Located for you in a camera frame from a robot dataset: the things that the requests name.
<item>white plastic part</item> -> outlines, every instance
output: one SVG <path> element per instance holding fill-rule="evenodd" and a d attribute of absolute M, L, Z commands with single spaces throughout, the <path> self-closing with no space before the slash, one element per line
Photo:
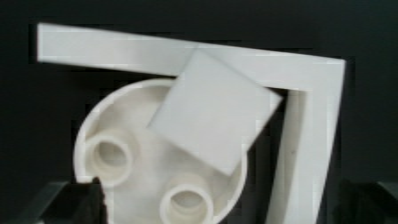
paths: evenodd
<path fill-rule="evenodd" d="M 190 219 L 177 216 L 181 210 L 195 218 L 184 223 L 218 223 L 243 189 L 247 157 L 225 176 L 147 129 L 172 83 L 170 79 L 151 79 L 122 87 L 95 105 L 78 132 L 76 180 L 87 183 L 99 177 L 110 224 L 159 224 L 159 217 L 183 223 Z M 193 211 L 167 204 L 167 195 L 172 197 L 181 190 L 204 201 Z M 188 200 L 191 194 L 177 198 Z M 170 213 L 159 213 L 161 201 Z"/>
<path fill-rule="evenodd" d="M 149 129 L 231 175 L 280 96 L 199 51 L 167 93 Z"/>
<path fill-rule="evenodd" d="M 159 219 L 165 224 L 213 223 L 213 197 L 206 180 L 181 173 L 170 180 L 159 201 Z"/>
<path fill-rule="evenodd" d="M 266 224 L 314 224 L 344 61 L 49 24 L 39 24 L 37 33 L 40 62 L 177 76 L 191 54 L 204 51 L 259 85 L 289 90 Z"/>

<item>white frame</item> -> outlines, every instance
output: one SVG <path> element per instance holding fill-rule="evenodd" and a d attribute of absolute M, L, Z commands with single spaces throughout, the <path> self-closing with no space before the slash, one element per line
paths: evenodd
<path fill-rule="evenodd" d="M 318 217 L 344 61 L 113 31 L 39 24 L 39 62 L 177 76 L 204 51 L 264 86 L 289 90 L 266 224 Z"/>

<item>black background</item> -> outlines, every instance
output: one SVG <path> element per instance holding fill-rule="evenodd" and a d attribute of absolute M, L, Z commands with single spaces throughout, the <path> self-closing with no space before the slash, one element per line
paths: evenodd
<path fill-rule="evenodd" d="M 92 105 L 111 89 L 152 77 L 35 63 L 37 22 L 346 60 L 318 218 L 330 224 L 341 178 L 398 181 L 398 2 L 0 1 L 0 222 L 19 213 L 46 182 L 72 177 L 72 141 Z M 263 223 L 280 119 L 277 115 L 257 142 L 263 148 L 250 153 L 255 165 L 225 223 Z"/>

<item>circular hole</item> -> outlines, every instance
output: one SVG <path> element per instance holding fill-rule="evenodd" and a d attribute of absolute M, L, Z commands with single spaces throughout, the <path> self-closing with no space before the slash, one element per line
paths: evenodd
<path fill-rule="evenodd" d="M 126 165 L 126 155 L 117 145 L 108 142 L 101 142 L 95 150 L 99 159 L 108 166 L 120 167 Z"/>
<path fill-rule="evenodd" d="M 207 223 L 211 205 L 199 192 L 190 190 L 175 192 L 165 206 L 163 222 L 167 224 Z"/>
<path fill-rule="evenodd" d="M 94 146 L 94 160 L 92 169 L 94 173 L 104 183 L 122 177 L 127 171 L 127 157 L 119 144 L 101 141 Z"/>
<path fill-rule="evenodd" d="M 197 207 L 197 205 L 202 203 L 202 197 L 200 195 L 191 192 L 191 191 L 183 191 L 179 192 L 170 200 L 174 201 L 174 203 L 184 207 L 184 208 L 191 208 Z"/>

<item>dark object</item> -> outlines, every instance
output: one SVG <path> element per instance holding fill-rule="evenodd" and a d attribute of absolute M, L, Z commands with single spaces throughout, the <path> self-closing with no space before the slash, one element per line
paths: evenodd
<path fill-rule="evenodd" d="M 5 224 L 106 224 L 97 179 L 90 184 L 48 183 L 17 219 Z"/>
<path fill-rule="evenodd" d="M 334 223 L 398 224 L 398 183 L 341 181 Z"/>

